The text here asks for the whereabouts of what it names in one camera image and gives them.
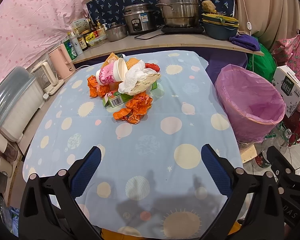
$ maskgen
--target blue tablecloth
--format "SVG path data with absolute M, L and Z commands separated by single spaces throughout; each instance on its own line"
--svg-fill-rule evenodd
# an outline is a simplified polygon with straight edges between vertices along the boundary
M 205 68 L 191 51 L 162 51 L 130 57 L 161 68 L 147 115 L 136 125 L 115 121 L 115 108 L 90 98 L 87 78 L 97 64 L 77 71 L 42 120 L 26 156 L 23 176 L 68 169 L 92 146 L 102 162 L 76 198 L 89 221 L 124 234 L 195 238 L 222 208 L 222 196 L 201 160 L 209 143 L 234 167 L 242 167 L 227 116 Z

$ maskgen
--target beige curtain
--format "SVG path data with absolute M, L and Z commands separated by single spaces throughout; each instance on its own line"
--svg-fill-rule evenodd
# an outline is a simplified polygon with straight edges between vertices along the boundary
M 236 0 L 235 17 L 240 32 L 249 33 L 271 49 L 275 40 L 293 38 L 300 30 L 300 3 L 298 0 Z

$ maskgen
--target barcode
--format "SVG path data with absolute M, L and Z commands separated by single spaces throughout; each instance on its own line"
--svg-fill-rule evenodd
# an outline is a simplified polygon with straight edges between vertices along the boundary
M 120 104 L 123 104 L 121 96 L 111 100 L 112 107 L 118 106 Z

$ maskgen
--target purple plastic bag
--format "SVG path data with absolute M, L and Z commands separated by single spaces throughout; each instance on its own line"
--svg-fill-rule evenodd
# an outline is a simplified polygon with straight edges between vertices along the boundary
M 262 142 L 284 117 L 286 104 L 280 93 L 249 70 L 229 64 L 215 87 L 239 142 Z

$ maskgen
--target pink paper cup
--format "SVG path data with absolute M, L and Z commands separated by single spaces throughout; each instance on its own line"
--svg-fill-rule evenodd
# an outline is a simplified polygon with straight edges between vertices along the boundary
M 119 58 L 97 71 L 97 82 L 101 86 L 122 82 L 127 71 L 128 68 L 125 61 L 123 58 Z

